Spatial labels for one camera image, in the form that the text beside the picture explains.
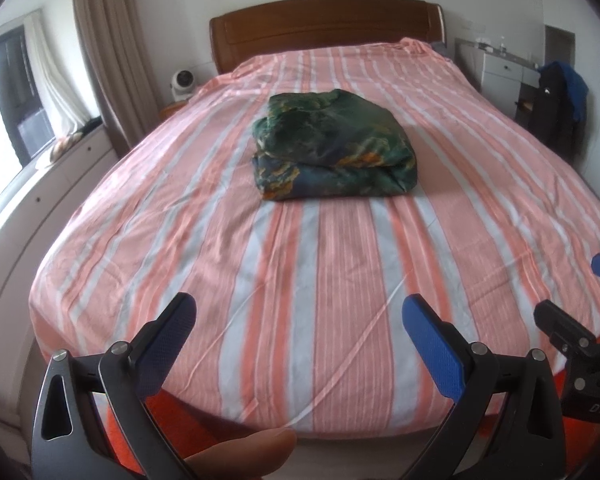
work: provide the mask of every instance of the beige curtain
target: beige curtain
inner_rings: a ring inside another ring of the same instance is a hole
[[[98,106],[123,155],[160,122],[157,85],[134,0],[74,0]]]

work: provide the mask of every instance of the small fan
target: small fan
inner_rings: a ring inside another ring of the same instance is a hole
[[[171,94],[176,102],[192,98],[195,87],[196,79],[191,70],[179,70],[171,78]]]

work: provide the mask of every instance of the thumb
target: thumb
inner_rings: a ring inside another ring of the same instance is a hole
[[[257,478],[280,469],[296,446],[290,428],[266,430],[229,440],[185,460],[195,473],[214,480]]]

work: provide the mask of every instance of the wooden headboard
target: wooden headboard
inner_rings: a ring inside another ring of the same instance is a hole
[[[210,22],[218,73],[259,54],[399,41],[445,41],[442,8],[421,0],[282,0]]]

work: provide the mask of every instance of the nightstand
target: nightstand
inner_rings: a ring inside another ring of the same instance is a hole
[[[516,118],[521,92],[526,99],[539,87],[540,74],[526,59],[487,52],[471,41],[456,40],[456,63],[474,88],[511,119]]]
[[[178,110],[180,110],[181,108],[184,108],[188,103],[189,103],[188,100],[178,101],[176,103],[172,103],[172,104],[168,105],[167,107],[164,107],[162,110],[160,110],[160,120],[162,122],[166,121],[169,117],[171,117]]]

